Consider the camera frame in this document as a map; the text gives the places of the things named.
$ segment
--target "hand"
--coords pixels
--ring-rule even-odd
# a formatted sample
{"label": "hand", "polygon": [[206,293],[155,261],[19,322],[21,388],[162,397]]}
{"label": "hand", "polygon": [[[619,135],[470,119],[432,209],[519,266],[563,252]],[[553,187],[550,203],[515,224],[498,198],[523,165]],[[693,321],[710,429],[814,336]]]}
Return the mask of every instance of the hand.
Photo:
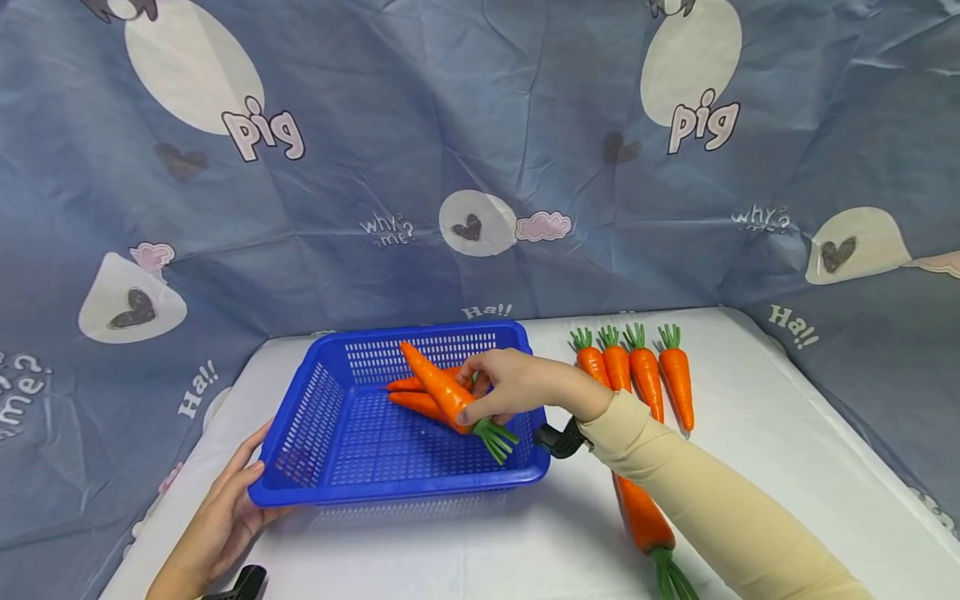
{"label": "hand", "polygon": [[[570,365],[538,358],[515,349],[488,350],[467,359],[457,379],[462,385],[477,375],[477,398],[457,416],[462,425],[484,417],[504,423],[516,413],[541,406],[560,406],[580,422],[592,421],[607,410],[613,392]],[[493,384],[493,390],[487,390]]]}
{"label": "hand", "polygon": [[263,473],[263,462],[247,467],[267,437],[272,420],[237,448],[210,486],[193,520],[147,593],[148,600],[194,600],[229,569],[265,525],[294,507],[261,509],[247,487]]}

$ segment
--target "pink cloud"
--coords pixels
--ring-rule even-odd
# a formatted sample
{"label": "pink cloud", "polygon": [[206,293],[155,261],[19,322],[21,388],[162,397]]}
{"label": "pink cloud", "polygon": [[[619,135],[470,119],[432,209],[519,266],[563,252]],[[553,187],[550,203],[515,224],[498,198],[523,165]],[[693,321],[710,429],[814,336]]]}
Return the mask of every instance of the pink cloud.
{"label": "pink cloud", "polygon": [[177,253],[169,244],[142,242],[136,248],[130,249],[130,256],[133,257],[136,264],[140,265],[140,268],[147,273],[161,280],[163,280],[163,276],[160,273],[163,271],[163,267],[169,265],[176,255]]}
{"label": "pink cloud", "polygon": [[960,279],[960,251],[918,258],[913,262],[908,262],[905,266],[920,267],[931,273],[946,273]]}
{"label": "pink cloud", "polygon": [[559,212],[535,212],[527,219],[516,220],[516,239],[528,242],[548,242],[566,237],[573,224]]}
{"label": "pink cloud", "polygon": [[156,492],[160,495],[167,493],[167,490],[170,489],[170,486],[174,484],[174,479],[177,479],[177,475],[180,474],[180,469],[183,468],[183,463],[177,463],[177,466],[174,467],[170,474],[163,478],[163,481],[160,482],[160,487],[156,489]]}

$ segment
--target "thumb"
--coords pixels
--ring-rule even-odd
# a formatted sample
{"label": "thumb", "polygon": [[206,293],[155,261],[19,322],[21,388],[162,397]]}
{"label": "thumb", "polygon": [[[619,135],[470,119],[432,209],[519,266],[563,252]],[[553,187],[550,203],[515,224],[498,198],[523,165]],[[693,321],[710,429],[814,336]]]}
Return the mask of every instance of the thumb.
{"label": "thumb", "polygon": [[484,417],[493,417],[511,412],[507,406],[507,396],[503,390],[493,388],[493,391],[474,400],[462,413],[457,415],[457,424],[473,425]]}

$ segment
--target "blue fabric backdrop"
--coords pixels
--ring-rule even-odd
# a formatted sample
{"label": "blue fabric backdrop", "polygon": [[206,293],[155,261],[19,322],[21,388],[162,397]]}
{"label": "blue fabric backdrop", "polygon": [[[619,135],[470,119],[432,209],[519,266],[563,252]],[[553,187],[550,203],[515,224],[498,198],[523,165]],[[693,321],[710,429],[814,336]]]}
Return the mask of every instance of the blue fabric backdrop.
{"label": "blue fabric backdrop", "polygon": [[96,597],[320,329],[737,307],[960,514],[958,12],[0,0],[0,595]]}

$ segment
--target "dark heart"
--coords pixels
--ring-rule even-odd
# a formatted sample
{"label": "dark heart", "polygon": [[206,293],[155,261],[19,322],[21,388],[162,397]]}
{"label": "dark heart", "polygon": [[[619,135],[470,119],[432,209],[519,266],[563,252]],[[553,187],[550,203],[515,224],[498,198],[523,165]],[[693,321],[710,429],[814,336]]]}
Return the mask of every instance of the dark heart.
{"label": "dark heart", "polygon": [[170,144],[157,144],[156,156],[167,168],[170,175],[180,181],[186,181],[206,170],[206,155],[194,150],[185,155]]}
{"label": "dark heart", "polygon": [[464,227],[459,223],[453,226],[453,232],[471,242],[480,241],[480,230],[483,228],[483,225],[480,223],[480,217],[476,216],[473,213],[467,215],[467,226]]}
{"label": "dark heart", "polygon": [[845,262],[850,260],[855,250],[856,238],[854,236],[845,239],[839,248],[833,242],[826,242],[820,247],[820,257],[824,261],[824,269],[827,269],[827,273],[833,275]]}
{"label": "dark heart", "polygon": [[135,287],[131,288],[127,292],[127,306],[130,307],[130,310],[110,319],[110,329],[126,329],[156,319],[154,301],[150,300],[150,297],[143,290]]}
{"label": "dark heart", "polygon": [[603,161],[607,164],[620,164],[640,156],[640,143],[623,145],[623,133],[610,132],[603,140]]}

